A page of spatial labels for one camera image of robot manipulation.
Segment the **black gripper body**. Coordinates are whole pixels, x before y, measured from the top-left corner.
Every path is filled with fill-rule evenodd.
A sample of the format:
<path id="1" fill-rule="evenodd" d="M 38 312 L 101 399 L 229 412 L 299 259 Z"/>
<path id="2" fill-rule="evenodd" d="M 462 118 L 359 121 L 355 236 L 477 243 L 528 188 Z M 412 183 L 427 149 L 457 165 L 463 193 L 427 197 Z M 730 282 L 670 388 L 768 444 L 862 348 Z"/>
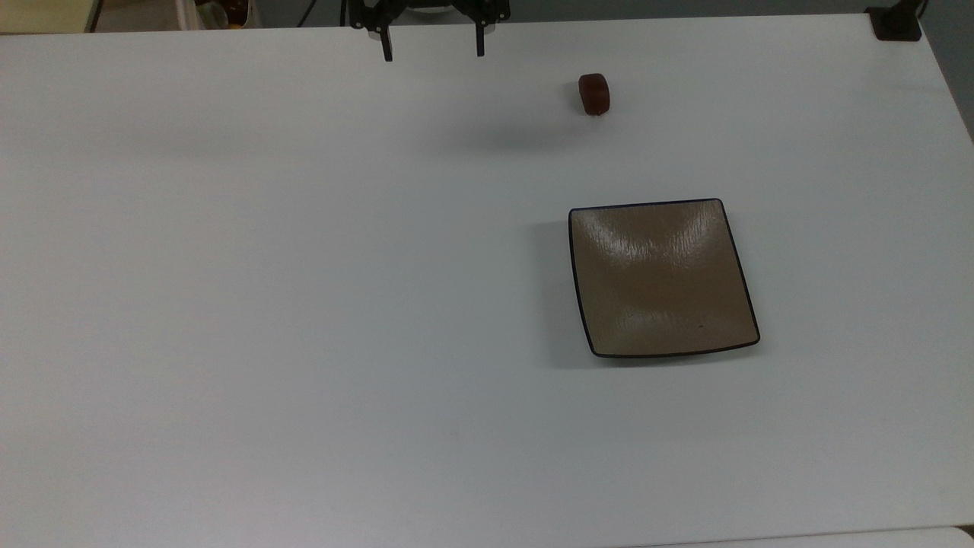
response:
<path id="1" fill-rule="evenodd" d="M 347 1 L 347 25 L 380 33 L 404 11 L 452 9 L 458 11 L 477 27 L 490 27 L 511 17 L 509 1 Z"/>

